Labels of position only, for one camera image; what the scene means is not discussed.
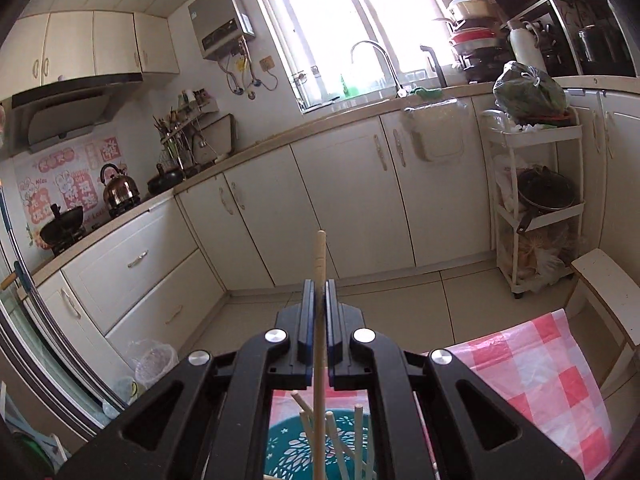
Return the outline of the window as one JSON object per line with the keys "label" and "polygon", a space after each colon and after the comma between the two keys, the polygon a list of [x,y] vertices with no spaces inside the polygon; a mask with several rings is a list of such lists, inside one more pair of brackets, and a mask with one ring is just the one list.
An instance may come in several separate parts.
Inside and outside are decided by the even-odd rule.
{"label": "window", "polygon": [[262,0],[301,110],[393,91],[373,50],[386,49],[400,82],[411,90],[458,84],[443,22],[448,0]]}

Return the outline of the hanging white trash bin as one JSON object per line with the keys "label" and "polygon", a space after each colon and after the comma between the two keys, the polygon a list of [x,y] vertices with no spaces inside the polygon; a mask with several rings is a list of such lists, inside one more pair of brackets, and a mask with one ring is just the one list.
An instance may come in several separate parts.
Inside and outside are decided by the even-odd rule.
{"label": "hanging white trash bin", "polygon": [[450,99],[402,111],[402,123],[410,134],[416,157],[424,162],[444,162],[464,152],[466,105]]}

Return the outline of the range hood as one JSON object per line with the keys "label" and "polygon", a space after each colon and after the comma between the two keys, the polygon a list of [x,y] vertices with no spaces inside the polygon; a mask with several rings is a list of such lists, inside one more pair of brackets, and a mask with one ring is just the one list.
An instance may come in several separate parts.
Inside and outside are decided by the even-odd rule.
{"label": "range hood", "polygon": [[10,96],[2,102],[1,157],[84,136],[113,120],[142,84],[140,73],[109,74],[52,82]]}

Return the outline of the pink checkered plastic tablecloth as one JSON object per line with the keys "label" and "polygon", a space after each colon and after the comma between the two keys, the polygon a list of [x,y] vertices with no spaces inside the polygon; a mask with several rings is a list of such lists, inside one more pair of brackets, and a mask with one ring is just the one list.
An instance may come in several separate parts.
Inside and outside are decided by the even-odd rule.
{"label": "pink checkered plastic tablecloth", "polygon": [[[613,454],[611,423],[597,382],[562,311],[455,344],[449,350],[562,448],[586,478],[600,474]],[[265,462],[268,476],[312,476],[299,412],[290,392],[274,394]]]}

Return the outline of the stacked pots and dishes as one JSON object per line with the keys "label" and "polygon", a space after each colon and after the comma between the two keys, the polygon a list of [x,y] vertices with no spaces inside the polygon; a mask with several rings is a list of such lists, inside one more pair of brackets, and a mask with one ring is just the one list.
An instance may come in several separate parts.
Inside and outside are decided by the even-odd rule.
{"label": "stacked pots and dishes", "polygon": [[484,0],[451,0],[443,22],[454,55],[454,68],[467,82],[495,81],[503,65],[513,60],[506,34],[494,8]]}

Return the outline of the floral plastic-lined waste bin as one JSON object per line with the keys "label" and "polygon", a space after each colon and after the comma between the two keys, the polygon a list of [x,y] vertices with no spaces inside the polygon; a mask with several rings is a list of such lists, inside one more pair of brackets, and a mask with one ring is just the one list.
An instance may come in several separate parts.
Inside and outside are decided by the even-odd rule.
{"label": "floral plastic-lined waste bin", "polygon": [[170,344],[142,339],[128,344],[126,359],[134,370],[134,380],[149,389],[178,364],[178,353]]}

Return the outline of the green plastic bag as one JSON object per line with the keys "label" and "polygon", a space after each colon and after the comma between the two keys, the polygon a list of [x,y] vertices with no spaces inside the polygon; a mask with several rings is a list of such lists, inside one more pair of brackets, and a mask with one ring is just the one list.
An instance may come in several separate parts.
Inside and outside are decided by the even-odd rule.
{"label": "green plastic bag", "polygon": [[504,64],[492,93],[498,109],[513,119],[557,118],[568,110],[565,93],[551,76],[518,61]]}

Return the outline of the grey wall water heater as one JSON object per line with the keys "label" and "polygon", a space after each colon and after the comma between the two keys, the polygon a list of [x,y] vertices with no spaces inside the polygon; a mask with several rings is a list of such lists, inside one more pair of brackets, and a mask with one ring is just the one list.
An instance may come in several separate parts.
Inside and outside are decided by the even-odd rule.
{"label": "grey wall water heater", "polygon": [[203,58],[221,61],[238,53],[243,40],[255,38],[242,0],[194,0],[188,5],[194,35]]}

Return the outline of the cream upper wall cabinets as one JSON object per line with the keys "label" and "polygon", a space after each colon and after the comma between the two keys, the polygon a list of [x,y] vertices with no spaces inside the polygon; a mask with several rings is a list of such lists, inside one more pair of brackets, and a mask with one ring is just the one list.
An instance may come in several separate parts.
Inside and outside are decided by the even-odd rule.
{"label": "cream upper wall cabinets", "polygon": [[1,96],[89,76],[180,73],[164,18],[65,11],[15,22],[1,47]]}

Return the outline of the white tiered storage cart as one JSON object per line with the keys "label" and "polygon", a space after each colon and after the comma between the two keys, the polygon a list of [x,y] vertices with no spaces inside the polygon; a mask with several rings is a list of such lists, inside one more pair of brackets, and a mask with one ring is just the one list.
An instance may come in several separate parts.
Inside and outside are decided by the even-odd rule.
{"label": "white tiered storage cart", "polygon": [[572,108],[548,122],[484,110],[480,133],[497,266],[520,299],[572,275],[585,210],[582,125]]}

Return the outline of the chrome sink faucet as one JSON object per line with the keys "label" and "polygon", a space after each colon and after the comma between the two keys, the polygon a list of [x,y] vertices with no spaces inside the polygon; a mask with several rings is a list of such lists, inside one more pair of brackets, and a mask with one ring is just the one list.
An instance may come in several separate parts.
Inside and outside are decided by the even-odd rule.
{"label": "chrome sink faucet", "polygon": [[352,60],[355,59],[355,51],[360,46],[369,46],[373,50],[375,50],[374,58],[376,64],[378,64],[378,68],[380,69],[382,75],[385,79],[390,79],[392,82],[392,86],[395,91],[396,99],[408,98],[409,90],[400,82],[399,75],[395,68],[395,65],[390,58],[390,55],[386,51],[386,49],[379,42],[372,39],[363,39],[357,41],[356,44],[352,46],[350,49],[350,58]]}

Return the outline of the wooden stool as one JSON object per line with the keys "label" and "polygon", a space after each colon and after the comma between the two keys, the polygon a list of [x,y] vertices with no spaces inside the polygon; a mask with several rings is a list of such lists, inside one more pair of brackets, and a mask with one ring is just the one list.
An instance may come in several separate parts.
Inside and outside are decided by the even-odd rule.
{"label": "wooden stool", "polygon": [[566,316],[593,307],[617,344],[616,359],[597,380],[603,393],[612,392],[639,359],[639,285],[600,248],[575,259],[570,270],[577,282],[566,300]]}

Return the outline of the beige wooden chopstick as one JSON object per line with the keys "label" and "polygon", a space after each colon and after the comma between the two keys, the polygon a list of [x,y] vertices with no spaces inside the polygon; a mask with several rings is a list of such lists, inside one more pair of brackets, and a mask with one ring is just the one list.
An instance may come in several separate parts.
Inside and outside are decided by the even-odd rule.
{"label": "beige wooden chopstick", "polygon": [[304,434],[306,436],[306,440],[309,448],[310,460],[313,462],[314,461],[314,430],[312,429],[312,425],[311,425],[311,417],[307,412],[301,411],[299,413],[299,419],[300,419],[300,422],[302,423]]}
{"label": "beige wooden chopstick", "polygon": [[363,437],[363,406],[361,404],[355,405],[354,413],[354,451],[355,451],[355,479],[362,479],[363,460],[362,460],[362,437]]}
{"label": "beige wooden chopstick", "polygon": [[328,430],[329,437],[333,444],[334,455],[336,457],[337,467],[340,471],[341,479],[348,480],[349,475],[346,467],[346,462],[344,459],[344,452],[342,449],[342,442],[337,432],[337,424],[335,421],[334,413],[332,411],[326,412],[326,429]]}
{"label": "beige wooden chopstick", "polygon": [[298,390],[294,390],[291,392],[291,398],[296,402],[296,404],[300,407],[300,409],[306,414],[311,425],[314,424],[314,410],[312,407],[305,401]]}
{"label": "beige wooden chopstick", "polygon": [[326,284],[326,232],[317,232],[314,241],[314,480],[326,478],[326,386],[324,357],[326,356],[326,315],[324,314],[324,284]]}

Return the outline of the black pan on cart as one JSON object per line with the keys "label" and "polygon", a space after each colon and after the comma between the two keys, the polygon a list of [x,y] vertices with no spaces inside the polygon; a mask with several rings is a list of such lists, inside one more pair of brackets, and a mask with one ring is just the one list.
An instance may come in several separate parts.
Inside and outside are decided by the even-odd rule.
{"label": "black pan on cart", "polygon": [[576,205],[578,192],[569,178],[551,171],[547,166],[536,166],[518,175],[518,198],[527,207],[516,230],[522,234],[540,214]]}

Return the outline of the metal kettle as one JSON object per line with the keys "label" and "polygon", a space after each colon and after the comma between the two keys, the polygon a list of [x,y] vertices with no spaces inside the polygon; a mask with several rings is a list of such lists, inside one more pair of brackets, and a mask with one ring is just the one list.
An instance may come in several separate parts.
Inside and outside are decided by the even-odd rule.
{"label": "metal kettle", "polygon": [[134,179],[111,162],[102,166],[100,182],[104,186],[103,199],[109,211],[140,203],[140,192]]}

